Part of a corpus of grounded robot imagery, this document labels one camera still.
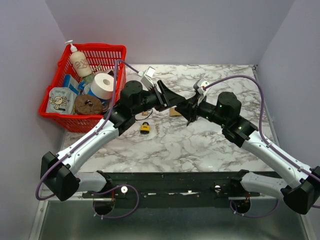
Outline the large brass padlock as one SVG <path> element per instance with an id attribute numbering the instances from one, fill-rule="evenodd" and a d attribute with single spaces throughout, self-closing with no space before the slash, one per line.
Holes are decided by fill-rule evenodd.
<path id="1" fill-rule="evenodd" d="M 174 107 L 172 107 L 169 109 L 169 116 L 170 117 L 181 117 L 182 115 L 179 112 L 177 112 Z"/>

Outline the yellow black padlock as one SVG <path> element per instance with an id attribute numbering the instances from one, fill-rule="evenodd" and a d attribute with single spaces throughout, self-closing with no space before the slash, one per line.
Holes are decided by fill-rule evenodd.
<path id="1" fill-rule="evenodd" d="M 150 133 L 150 125 L 148 122 L 143 122 L 140 128 L 140 133 L 143 135 L 147 135 Z"/>

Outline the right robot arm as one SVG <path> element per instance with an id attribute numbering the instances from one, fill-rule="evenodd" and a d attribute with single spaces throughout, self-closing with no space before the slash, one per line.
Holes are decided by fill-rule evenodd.
<path id="1" fill-rule="evenodd" d="M 307 214 L 320 196 L 320 168 L 309 167 L 268 140 L 240 115 L 241 106 L 234 93 L 225 91 L 218 95 L 216 105 L 200 100 L 196 94 L 178 103 L 175 110 L 189 123 L 201 117 L 221 126 L 228 141 L 258 157 L 279 175 L 274 178 L 244 170 L 230 183 L 234 195 L 264 194 L 283 200 L 298 214 Z"/>

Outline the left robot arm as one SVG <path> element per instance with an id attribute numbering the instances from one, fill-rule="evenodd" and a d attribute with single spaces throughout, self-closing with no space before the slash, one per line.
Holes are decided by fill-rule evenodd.
<path id="1" fill-rule="evenodd" d="M 87 134 L 70 147 L 53 154 L 47 152 L 41 160 L 41 181 L 60 200 L 77 192 L 95 192 L 104 198 L 111 185 L 101 172 L 79 173 L 82 165 L 101 147 L 116 139 L 135 123 L 135 116 L 155 109 L 162 112 L 185 101 L 159 80 L 157 86 L 143 90 L 139 81 L 128 81 L 115 106 Z"/>

